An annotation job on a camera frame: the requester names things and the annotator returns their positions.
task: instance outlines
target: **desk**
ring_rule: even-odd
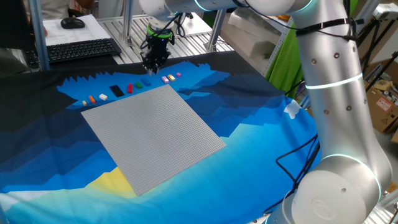
[[[147,15],[132,17],[131,29],[133,31],[132,39],[134,41],[132,46],[128,46],[123,41],[123,17],[114,17],[98,20],[100,25],[118,43],[118,45],[122,49],[122,53],[120,55],[113,57],[117,64],[120,65],[142,62],[140,55],[141,50],[139,49],[139,46],[146,36],[147,25],[149,23],[148,17],[149,16]],[[211,28],[207,24],[205,24],[202,19],[196,14],[194,15],[192,24],[196,27],[186,27],[186,29],[189,29],[190,35],[188,35],[186,38],[177,37],[175,40],[175,45],[169,44],[169,50],[171,53],[170,58],[188,57],[207,53],[204,44],[207,43],[210,39]],[[217,51],[233,51],[233,48],[224,42],[219,42],[217,46]],[[16,58],[18,58],[23,64],[26,65],[21,50],[12,50],[12,53]]]

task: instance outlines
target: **computer mouse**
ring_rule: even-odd
[[[64,29],[78,29],[78,28],[84,28],[86,25],[81,19],[64,18],[61,21],[61,26]]]

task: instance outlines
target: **person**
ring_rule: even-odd
[[[85,8],[94,7],[94,0],[76,0],[77,3]],[[43,20],[68,18],[70,0],[41,0]],[[30,17],[29,0],[24,0],[25,8]]]

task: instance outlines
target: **metal frame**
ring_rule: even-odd
[[[100,0],[94,1],[94,7],[91,9],[91,13],[96,19],[100,17]]]
[[[293,25],[293,17],[291,17],[291,18],[289,19],[287,25],[288,25],[289,27]],[[274,62],[274,60],[275,60],[275,58],[276,58],[276,55],[277,55],[278,52],[279,52],[279,49],[282,47],[282,44],[284,43],[284,41],[285,41],[285,39],[286,39],[287,34],[289,33],[289,31],[290,31],[290,29],[284,29],[284,30],[281,32],[282,34],[281,34],[280,37],[279,37],[278,44],[275,46],[274,50],[272,51],[272,54],[271,54],[271,56],[270,56],[270,58],[269,58],[269,60],[268,60],[268,65],[267,65],[266,69],[265,69],[265,70],[263,71],[263,73],[262,73],[262,76],[263,76],[263,77],[265,77],[265,76],[267,75],[267,73],[268,73],[268,71],[269,71],[269,69],[270,69],[272,63]]]
[[[50,70],[49,55],[45,44],[42,4],[40,0],[29,0],[30,19],[35,33],[37,55],[39,57],[39,67],[41,71]]]
[[[141,63],[141,49],[140,44],[146,37],[147,25],[149,22],[149,16],[138,15],[132,17],[131,22],[131,36],[132,45],[128,46],[123,41],[123,17],[99,19],[99,24],[110,34],[110,36],[119,44],[122,52],[119,55],[114,56],[115,61],[118,64],[124,63]],[[170,58],[188,57],[193,55],[200,55],[207,53],[205,44],[210,40],[210,33],[199,33],[188,35],[186,38],[175,38],[175,45],[168,45],[169,51],[172,53]],[[216,45],[218,52],[232,51],[233,48],[226,43],[219,42]]]
[[[216,45],[218,37],[220,36],[221,27],[226,15],[226,9],[221,9],[217,12],[216,21],[214,22],[213,31],[211,31],[211,36],[209,42],[205,44],[207,52],[216,52]]]
[[[132,37],[131,37],[131,20],[132,20],[132,7],[134,5],[133,0],[124,0],[123,9],[124,9],[124,23],[123,23],[123,41],[127,43],[128,46],[132,45]]]

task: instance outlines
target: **computer keyboard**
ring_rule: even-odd
[[[114,39],[110,38],[51,45],[47,46],[47,52],[51,64],[100,55],[117,55],[122,51]],[[38,68],[39,60],[36,50],[28,50],[24,53],[27,65],[30,68]]]

